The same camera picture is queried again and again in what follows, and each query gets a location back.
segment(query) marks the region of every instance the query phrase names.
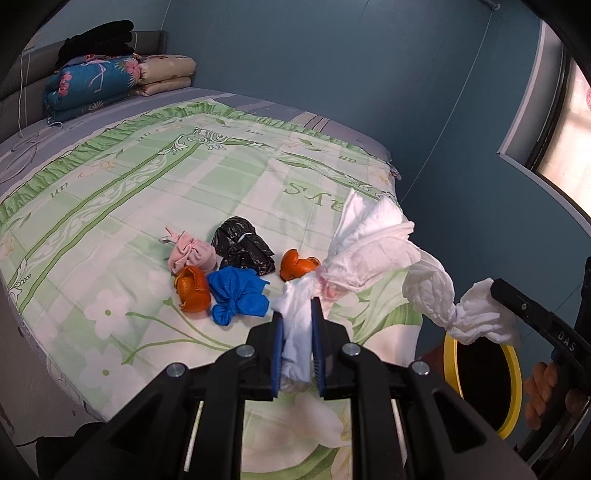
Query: black plastic bag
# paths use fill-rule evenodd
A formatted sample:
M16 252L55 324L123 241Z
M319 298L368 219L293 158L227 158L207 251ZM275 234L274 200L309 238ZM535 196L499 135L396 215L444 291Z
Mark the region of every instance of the black plastic bag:
M223 257L220 268L252 268L259 276L275 271L273 251L256 234L252 224L242 217L231 217L216 230L212 245Z

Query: mattress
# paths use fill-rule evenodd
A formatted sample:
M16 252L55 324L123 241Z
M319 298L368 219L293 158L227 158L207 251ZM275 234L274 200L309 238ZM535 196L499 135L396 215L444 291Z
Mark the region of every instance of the mattress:
M210 241L242 216L278 264L290 248L325 258L349 189L396 202L397 172L377 142L237 95L184 89L31 127L16 151L14 137L0 147L2 282L50 374L100 419L166 365L213 362L270 318L237 315L220 327L207 312L181 312L170 247L158 242L166 226ZM392 344L404 329L403 364L421 326L402 296L406 273L385 274L329 314L361 344ZM265 295L279 296L278 274L263 278ZM348 403L324 402L314 388L248 402L242 467L252 479L347 478Z

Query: gray headboard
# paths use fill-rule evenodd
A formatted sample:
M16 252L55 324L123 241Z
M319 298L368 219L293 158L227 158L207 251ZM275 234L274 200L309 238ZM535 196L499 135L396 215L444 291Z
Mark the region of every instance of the gray headboard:
M167 35L163 30L132 32L129 43L140 55L166 53ZM43 90L45 83L55 71L57 54L63 41L47 47L32 50L19 57L8 76L0 85L0 142L18 132L18 99L21 98L21 128L45 117L43 112Z

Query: window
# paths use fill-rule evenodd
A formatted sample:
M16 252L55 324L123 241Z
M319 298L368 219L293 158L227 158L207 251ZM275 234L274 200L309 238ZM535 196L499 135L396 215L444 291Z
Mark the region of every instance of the window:
M544 22L530 80L498 154L591 235L591 89Z
M591 89L573 61L554 134L534 168L591 215Z

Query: green floral bedsheet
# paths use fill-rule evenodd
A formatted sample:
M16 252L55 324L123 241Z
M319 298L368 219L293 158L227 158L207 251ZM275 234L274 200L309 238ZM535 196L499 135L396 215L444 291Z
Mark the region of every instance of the green floral bedsheet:
M395 201L389 167L360 148L213 100L171 105L104 129L47 162L0 204L0 272L25 328L69 388L111 418L169 363L213 362L270 318L219 327L183 314L164 227L211 240L233 215L275 251L326 256L350 188ZM405 271L349 294L330 318L364 343L419 328ZM277 274L265 294L281 294ZM311 389L248 403L243 478L350 478L345 401Z

